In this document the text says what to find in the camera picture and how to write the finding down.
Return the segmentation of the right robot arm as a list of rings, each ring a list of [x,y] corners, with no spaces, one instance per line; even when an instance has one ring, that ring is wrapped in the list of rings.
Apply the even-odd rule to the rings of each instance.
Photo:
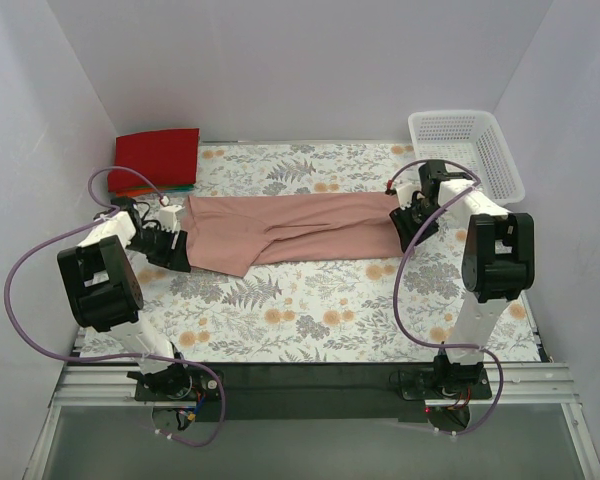
[[[408,261],[418,245],[437,233],[439,218],[451,214],[466,229],[461,262],[465,294],[447,339],[434,343],[407,336],[436,354],[430,363],[398,372],[394,381],[406,400],[450,399],[460,407],[492,394],[484,360],[495,355],[487,343],[504,311],[534,282],[534,220],[490,200],[479,189],[479,177],[456,162],[427,159],[412,165],[418,184],[392,176],[385,190],[399,203],[390,218],[402,259]]]

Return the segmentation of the pink t shirt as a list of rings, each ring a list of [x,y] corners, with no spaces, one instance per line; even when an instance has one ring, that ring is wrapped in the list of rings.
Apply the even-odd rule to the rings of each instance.
[[[182,226],[195,268],[236,277],[254,265],[395,258],[402,255],[382,192],[197,197]]]

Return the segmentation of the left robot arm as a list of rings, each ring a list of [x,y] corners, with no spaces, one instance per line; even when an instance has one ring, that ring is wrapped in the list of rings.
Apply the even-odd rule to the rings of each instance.
[[[188,273],[184,207],[166,199],[155,219],[145,219],[129,197],[112,200],[97,216],[99,224],[77,246],[61,251],[57,262],[77,323],[105,333],[134,356],[139,370],[130,377],[152,393],[182,399],[193,380],[174,344],[143,318],[144,298],[127,257],[143,254],[154,265]]]

